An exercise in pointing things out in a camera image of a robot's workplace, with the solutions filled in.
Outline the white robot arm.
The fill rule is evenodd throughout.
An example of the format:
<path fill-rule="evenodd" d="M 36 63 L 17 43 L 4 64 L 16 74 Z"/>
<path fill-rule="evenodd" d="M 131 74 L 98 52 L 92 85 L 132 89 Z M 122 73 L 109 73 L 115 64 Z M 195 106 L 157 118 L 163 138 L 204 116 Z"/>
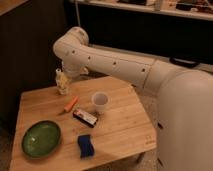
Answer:
<path fill-rule="evenodd" d="M 213 171 L 213 75 L 96 48 L 80 27 L 57 39 L 53 51 L 71 76 L 87 67 L 157 97 L 157 171 Z"/>

